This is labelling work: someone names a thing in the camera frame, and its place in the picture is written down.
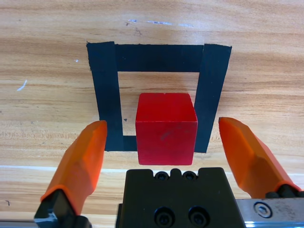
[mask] black tape strip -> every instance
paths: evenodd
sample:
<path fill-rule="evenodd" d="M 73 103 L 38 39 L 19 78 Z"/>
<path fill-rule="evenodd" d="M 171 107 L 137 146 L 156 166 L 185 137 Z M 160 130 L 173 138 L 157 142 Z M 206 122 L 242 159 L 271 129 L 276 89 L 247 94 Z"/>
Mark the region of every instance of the black tape strip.
<path fill-rule="evenodd" d="M 107 121 L 106 151 L 123 151 L 123 119 L 120 105 L 114 42 L 87 43 L 99 119 Z"/>
<path fill-rule="evenodd" d="M 195 99 L 195 152 L 206 152 L 231 47 L 220 45 L 87 44 L 100 120 L 108 122 L 107 151 L 137 151 L 136 136 L 123 136 L 117 71 L 199 72 Z"/>
<path fill-rule="evenodd" d="M 205 44 L 194 109 L 198 117 L 195 152 L 206 153 L 232 47 Z"/>
<path fill-rule="evenodd" d="M 118 71 L 199 72 L 203 45 L 115 45 Z"/>

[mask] wooden table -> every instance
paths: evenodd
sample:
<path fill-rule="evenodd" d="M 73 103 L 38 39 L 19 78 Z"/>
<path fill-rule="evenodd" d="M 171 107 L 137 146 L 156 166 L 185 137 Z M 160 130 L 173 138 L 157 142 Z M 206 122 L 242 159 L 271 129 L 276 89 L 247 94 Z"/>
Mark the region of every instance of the wooden table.
<path fill-rule="evenodd" d="M 304 2 L 268 2 L 1 0 L 0 219 L 33 218 L 65 149 L 98 120 L 86 42 L 232 46 L 208 152 L 179 168 L 223 167 L 235 196 L 248 197 L 219 137 L 217 118 L 230 116 L 248 124 L 304 188 Z M 124 134 L 135 134 L 140 93 L 194 99 L 197 80 L 198 73 L 120 73 Z M 94 227 L 114 227 L 125 172 L 134 168 L 172 167 L 140 166 L 136 152 L 106 152 L 83 209 Z"/>

